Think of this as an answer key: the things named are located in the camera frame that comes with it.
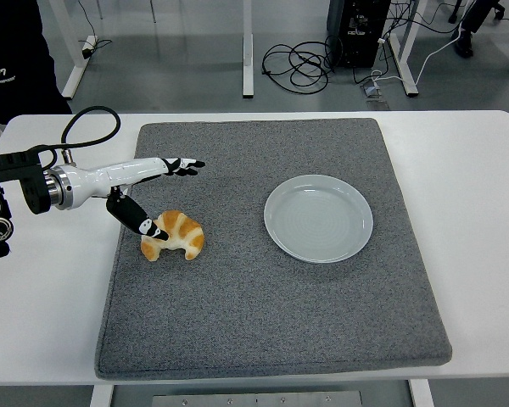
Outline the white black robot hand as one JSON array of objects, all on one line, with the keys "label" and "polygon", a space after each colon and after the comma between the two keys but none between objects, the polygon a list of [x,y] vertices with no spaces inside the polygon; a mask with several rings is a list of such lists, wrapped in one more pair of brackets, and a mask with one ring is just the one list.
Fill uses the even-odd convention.
[{"label": "white black robot hand", "polygon": [[56,207],[62,210],[76,209],[89,198],[104,198],[108,212],[123,226],[139,235],[166,241],[168,234],[121,188],[162,175],[195,176],[197,169],[204,166],[203,161],[186,158],[133,159],[91,170],[64,164],[53,169],[62,192]]}]

